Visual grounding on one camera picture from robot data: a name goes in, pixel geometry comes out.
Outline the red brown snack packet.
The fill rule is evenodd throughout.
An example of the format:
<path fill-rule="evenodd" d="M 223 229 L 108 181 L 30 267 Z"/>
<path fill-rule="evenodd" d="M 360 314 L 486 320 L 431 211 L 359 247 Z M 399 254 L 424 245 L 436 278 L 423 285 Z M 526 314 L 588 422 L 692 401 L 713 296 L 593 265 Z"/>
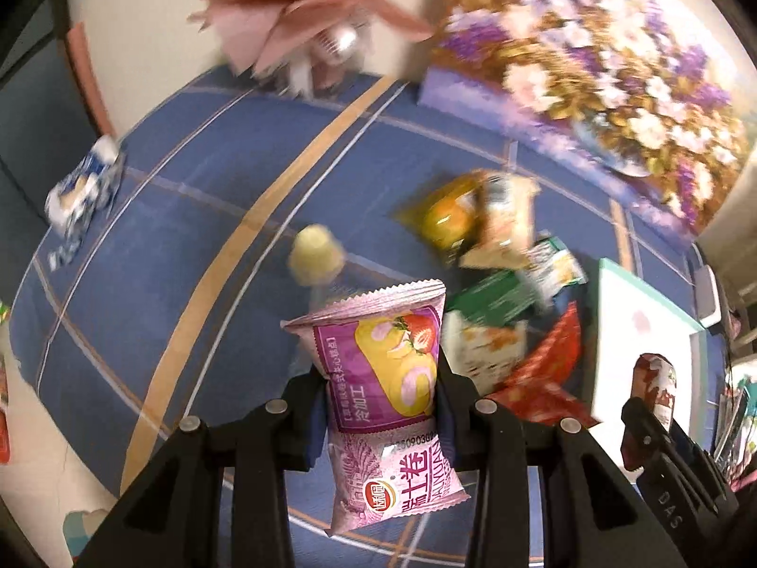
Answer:
<path fill-rule="evenodd" d="M 676 392 L 678 380 L 674 366 L 660 354 L 640 355 L 634 367 L 631 396 L 642 399 L 666 431 L 674 418 Z M 625 427 L 621 455 L 627 472 L 638 470 L 648 453 L 649 450 L 633 436 L 630 428 Z"/>

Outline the beige barcode snack packet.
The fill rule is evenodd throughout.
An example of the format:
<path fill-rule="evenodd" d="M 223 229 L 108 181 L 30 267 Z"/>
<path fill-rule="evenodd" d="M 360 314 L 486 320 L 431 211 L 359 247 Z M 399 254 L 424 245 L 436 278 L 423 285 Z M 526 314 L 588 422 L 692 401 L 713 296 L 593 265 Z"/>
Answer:
<path fill-rule="evenodd" d="M 475 242 L 459 258 L 466 269 L 522 269 L 534 244 L 534 199 L 540 186 L 505 170 L 482 170 Z"/>

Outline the white teal storage box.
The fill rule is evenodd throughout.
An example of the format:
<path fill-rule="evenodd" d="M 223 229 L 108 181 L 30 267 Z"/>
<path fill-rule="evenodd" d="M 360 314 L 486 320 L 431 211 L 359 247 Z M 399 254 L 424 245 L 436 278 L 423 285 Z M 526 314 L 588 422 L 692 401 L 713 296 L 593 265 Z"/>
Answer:
<path fill-rule="evenodd" d="M 590 278 L 594 311 L 586 382 L 591 436 L 634 482 L 642 471 L 622 445 L 622 407 L 640 398 L 666 428 L 679 426 L 699 445 L 707 438 L 707 344 L 704 328 L 670 299 L 611 259 Z"/>

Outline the white device on table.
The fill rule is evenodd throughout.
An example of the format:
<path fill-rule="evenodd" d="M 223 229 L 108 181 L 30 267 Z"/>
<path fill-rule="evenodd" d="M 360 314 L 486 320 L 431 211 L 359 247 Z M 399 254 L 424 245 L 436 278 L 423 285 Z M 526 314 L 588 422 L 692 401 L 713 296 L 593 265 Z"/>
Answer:
<path fill-rule="evenodd" d="M 698 322 L 704 328 L 715 327 L 722 320 L 720 289 L 715 273 L 708 264 L 694 271 L 693 284 Z"/>

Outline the dark green snack packet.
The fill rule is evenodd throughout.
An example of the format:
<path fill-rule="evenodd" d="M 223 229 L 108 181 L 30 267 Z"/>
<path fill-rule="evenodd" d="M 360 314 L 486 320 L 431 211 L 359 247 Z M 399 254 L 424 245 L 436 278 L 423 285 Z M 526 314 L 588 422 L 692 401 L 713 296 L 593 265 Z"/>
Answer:
<path fill-rule="evenodd" d="M 519 272 L 499 271 L 456 293 L 447 311 L 486 327 L 504 327 L 537 303 L 537 290 Z"/>

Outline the white orange snack packet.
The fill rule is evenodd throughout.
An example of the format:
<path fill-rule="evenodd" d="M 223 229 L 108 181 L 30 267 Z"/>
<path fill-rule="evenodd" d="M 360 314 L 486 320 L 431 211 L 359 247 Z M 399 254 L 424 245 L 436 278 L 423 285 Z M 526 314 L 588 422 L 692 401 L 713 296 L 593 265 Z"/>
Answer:
<path fill-rule="evenodd" d="M 459 311 L 443 320 L 441 346 L 449 368 L 465 376 L 480 396 L 491 394 L 526 356 L 528 324 L 488 327 L 468 322 Z"/>

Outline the yellow orange snack packet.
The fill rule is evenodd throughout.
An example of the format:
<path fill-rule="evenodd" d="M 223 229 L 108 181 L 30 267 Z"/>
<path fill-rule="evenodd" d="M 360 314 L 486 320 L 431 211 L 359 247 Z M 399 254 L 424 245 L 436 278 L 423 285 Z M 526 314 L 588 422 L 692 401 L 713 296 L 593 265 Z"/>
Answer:
<path fill-rule="evenodd" d="M 477 170 L 415 197 L 396 212 L 405 228 L 421 237 L 445 264 L 452 264 L 476 232 L 480 173 Z"/>

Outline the blue white snack packet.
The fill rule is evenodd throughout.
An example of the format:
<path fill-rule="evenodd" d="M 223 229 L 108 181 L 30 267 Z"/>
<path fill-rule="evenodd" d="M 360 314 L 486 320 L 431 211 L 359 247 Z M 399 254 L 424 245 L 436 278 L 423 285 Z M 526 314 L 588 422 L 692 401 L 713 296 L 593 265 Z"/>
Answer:
<path fill-rule="evenodd" d="M 126 154 L 112 136 L 103 135 L 77 167 L 51 188 L 45 212 L 60 244 L 47 254 L 51 271 L 68 266 L 82 245 L 97 212 L 112 209 L 121 188 Z"/>

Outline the blue striped tablecloth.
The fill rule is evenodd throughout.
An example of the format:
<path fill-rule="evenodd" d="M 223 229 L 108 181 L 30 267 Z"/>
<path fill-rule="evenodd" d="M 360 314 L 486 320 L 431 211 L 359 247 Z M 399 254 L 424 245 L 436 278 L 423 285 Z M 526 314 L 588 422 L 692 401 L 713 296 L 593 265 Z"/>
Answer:
<path fill-rule="evenodd" d="M 126 137 L 127 168 L 112 209 L 94 219 L 73 262 L 51 271 L 56 237 L 40 242 L 13 304 L 10 347 L 74 454 L 110 492 L 150 382 L 202 276 L 245 214 L 299 154 L 359 96 L 362 77 L 331 100 L 253 90 L 225 69 L 203 74 Z M 391 83 L 274 206 L 200 323 L 159 416 L 235 421 L 309 367 L 281 322 L 325 302 L 424 278 L 449 290 L 471 277 L 445 264 L 395 214 L 474 169 L 510 160 L 540 192 L 538 232 L 558 236 L 582 264 L 624 263 L 684 311 L 694 306 L 697 251 L 671 245 L 601 188 L 494 132 L 423 108 Z M 323 286 L 300 286 L 287 265 L 295 236 L 323 224 L 345 266 Z"/>

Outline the floral canvas painting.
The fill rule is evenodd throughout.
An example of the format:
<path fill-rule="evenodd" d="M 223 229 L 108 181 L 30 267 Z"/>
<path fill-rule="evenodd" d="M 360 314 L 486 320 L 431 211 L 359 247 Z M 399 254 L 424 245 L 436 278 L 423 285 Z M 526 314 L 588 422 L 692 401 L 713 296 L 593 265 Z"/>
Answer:
<path fill-rule="evenodd" d="M 756 142 L 756 67 L 712 0 L 444 0 L 420 100 L 558 161 L 672 240 Z"/>

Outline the pink paper flower bouquet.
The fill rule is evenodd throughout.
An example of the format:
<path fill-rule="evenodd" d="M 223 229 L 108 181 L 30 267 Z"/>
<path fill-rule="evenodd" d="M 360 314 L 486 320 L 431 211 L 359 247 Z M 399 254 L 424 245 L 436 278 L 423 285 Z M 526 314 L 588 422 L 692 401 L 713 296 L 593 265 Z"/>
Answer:
<path fill-rule="evenodd" d="M 287 91 L 312 96 L 339 85 L 364 54 L 367 22 L 380 19 L 411 43 L 434 28 L 391 0 L 202 0 L 189 16 L 220 40 L 234 74 L 264 81 L 285 73 Z"/>

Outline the white green small packet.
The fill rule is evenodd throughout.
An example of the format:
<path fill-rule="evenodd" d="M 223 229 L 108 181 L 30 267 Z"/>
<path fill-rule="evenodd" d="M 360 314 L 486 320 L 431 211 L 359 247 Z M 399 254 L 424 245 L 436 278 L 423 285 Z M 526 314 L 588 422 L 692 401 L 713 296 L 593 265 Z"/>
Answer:
<path fill-rule="evenodd" d="M 525 280 L 534 289 L 541 309 L 549 309 L 553 299 L 566 287 L 588 282 L 580 263 L 557 236 L 537 240 L 526 256 Z"/>

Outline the purple pink snack packet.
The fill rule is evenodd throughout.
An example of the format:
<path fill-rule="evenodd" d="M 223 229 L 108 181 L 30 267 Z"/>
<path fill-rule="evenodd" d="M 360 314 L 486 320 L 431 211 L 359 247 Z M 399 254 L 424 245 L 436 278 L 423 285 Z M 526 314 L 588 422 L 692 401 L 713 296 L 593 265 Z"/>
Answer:
<path fill-rule="evenodd" d="M 468 500 L 434 419 L 447 288 L 396 284 L 285 320 L 326 381 L 330 535 Z"/>

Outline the yellow jelly cup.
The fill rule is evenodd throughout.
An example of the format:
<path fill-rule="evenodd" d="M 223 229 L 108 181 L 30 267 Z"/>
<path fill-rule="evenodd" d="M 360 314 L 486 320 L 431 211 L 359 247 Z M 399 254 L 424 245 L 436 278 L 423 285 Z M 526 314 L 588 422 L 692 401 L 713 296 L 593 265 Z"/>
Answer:
<path fill-rule="evenodd" d="M 310 224 L 295 236 L 287 265 L 300 286 L 323 286 L 343 270 L 345 251 L 326 226 Z"/>

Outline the red patterned snack packet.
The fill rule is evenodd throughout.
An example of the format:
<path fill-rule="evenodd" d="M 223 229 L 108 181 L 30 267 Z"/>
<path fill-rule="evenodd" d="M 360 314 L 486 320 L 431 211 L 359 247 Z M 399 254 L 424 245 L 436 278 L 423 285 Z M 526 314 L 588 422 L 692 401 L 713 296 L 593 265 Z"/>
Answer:
<path fill-rule="evenodd" d="M 575 418 L 582 427 L 594 427 L 598 421 L 589 409 L 563 388 L 580 354 L 579 309 L 570 302 L 544 340 L 490 392 L 488 399 L 510 409 L 521 421 L 555 426 L 564 418 Z"/>

